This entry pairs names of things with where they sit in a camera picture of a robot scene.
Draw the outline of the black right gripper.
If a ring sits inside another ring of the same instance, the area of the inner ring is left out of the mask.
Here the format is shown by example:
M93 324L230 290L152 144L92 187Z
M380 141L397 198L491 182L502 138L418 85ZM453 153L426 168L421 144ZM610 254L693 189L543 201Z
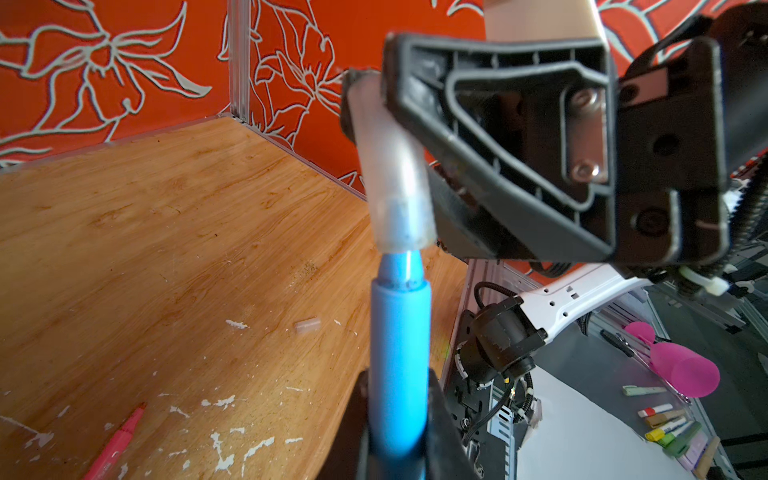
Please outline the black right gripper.
M693 15L620 82L604 40L514 43L399 33L382 74L414 116L443 101L425 144L519 243L501 260L707 264L730 244L731 174L767 147L767 6Z

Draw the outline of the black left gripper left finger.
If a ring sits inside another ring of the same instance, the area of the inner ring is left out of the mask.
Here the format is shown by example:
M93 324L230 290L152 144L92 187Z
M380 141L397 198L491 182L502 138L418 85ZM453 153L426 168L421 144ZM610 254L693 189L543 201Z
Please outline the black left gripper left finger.
M316 479L367 478L369 457L368 371L362 371L352 389L331 448Z

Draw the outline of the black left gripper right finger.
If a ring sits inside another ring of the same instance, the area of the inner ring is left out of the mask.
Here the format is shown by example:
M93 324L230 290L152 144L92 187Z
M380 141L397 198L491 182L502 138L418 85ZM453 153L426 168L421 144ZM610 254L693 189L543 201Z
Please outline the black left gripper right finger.
M426 479L478 478L446 406L436 373L429 370L428 413L425 433Z

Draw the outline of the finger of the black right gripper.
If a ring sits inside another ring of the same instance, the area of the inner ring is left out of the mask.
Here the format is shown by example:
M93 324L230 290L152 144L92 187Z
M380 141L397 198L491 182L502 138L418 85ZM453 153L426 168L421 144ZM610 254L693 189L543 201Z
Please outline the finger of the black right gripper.
M394 87L377 70L349 69L342 80L341 129L355 145L350 114L345 100L346 88L357 73L375 71L382 77L384 105L394 119L415 138L425 150L428 164L427 176L432 198L438 244L442 249L461 259L511 259L524 254L524 249L509 231L495 220L450 176L445 165L447 153L444 147L428 147L425 144L427 125L444 118L444 106L440 96L423 84L416 84L409 96L417 106L427 112L420 119L408 111L394 93Z

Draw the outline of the blue marker pen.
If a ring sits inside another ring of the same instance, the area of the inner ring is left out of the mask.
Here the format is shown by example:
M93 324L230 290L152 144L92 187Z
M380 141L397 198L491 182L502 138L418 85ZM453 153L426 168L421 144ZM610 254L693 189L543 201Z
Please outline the blue marker pen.
M385 254L371 282L368 426L375 479L423 479L432 289L417 250Z

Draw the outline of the pink marker pen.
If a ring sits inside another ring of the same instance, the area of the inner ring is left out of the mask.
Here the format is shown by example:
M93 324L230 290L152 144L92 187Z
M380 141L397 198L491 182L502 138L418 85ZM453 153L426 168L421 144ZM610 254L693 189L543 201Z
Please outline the pink marker pen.
M93 461L83 480L103 480L107 478L109 472L117 465L120 457L130 445L146 408L147 403L142 402L121 424L103 447L98 457Z

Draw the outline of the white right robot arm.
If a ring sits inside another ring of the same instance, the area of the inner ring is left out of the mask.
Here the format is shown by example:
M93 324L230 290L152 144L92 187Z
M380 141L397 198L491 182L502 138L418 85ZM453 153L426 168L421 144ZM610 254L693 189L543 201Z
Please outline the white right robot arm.
M461 348L478 383L519 377L570 323L674 277L721 295L731 253L767 214L767 6L694 15L624 75L591 1L489 2L483 40L390 33L379 70L345 73L385 254L435 242L465 259L578 265L480 310Z

